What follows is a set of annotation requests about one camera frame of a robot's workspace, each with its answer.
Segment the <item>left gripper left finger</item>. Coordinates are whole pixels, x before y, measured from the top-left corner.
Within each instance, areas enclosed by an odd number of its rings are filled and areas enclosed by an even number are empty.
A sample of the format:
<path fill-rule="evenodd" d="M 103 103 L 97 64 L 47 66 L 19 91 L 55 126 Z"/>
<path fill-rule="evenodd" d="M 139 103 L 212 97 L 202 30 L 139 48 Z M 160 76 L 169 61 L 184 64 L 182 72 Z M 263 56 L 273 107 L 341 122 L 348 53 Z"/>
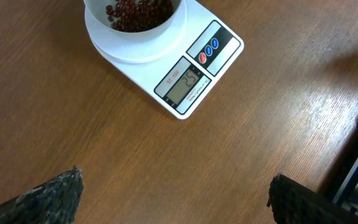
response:
<path fill-rule="evenodd" d="M 82 170 L 73 167 L 0 204 L 0 223 L 73 223 L 83 190 Z"/>

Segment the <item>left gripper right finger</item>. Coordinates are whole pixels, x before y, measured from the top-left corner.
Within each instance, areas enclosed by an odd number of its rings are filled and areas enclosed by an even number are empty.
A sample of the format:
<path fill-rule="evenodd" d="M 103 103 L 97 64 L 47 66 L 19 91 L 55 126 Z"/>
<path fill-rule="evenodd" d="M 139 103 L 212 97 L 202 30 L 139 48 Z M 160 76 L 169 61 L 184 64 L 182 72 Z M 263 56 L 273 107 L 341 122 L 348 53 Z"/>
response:
<path fill-rule="evenodd" d="M 283 174 L 270 183 L 267 206 L 278 224 L 358 224 L 358 216 Z"/>

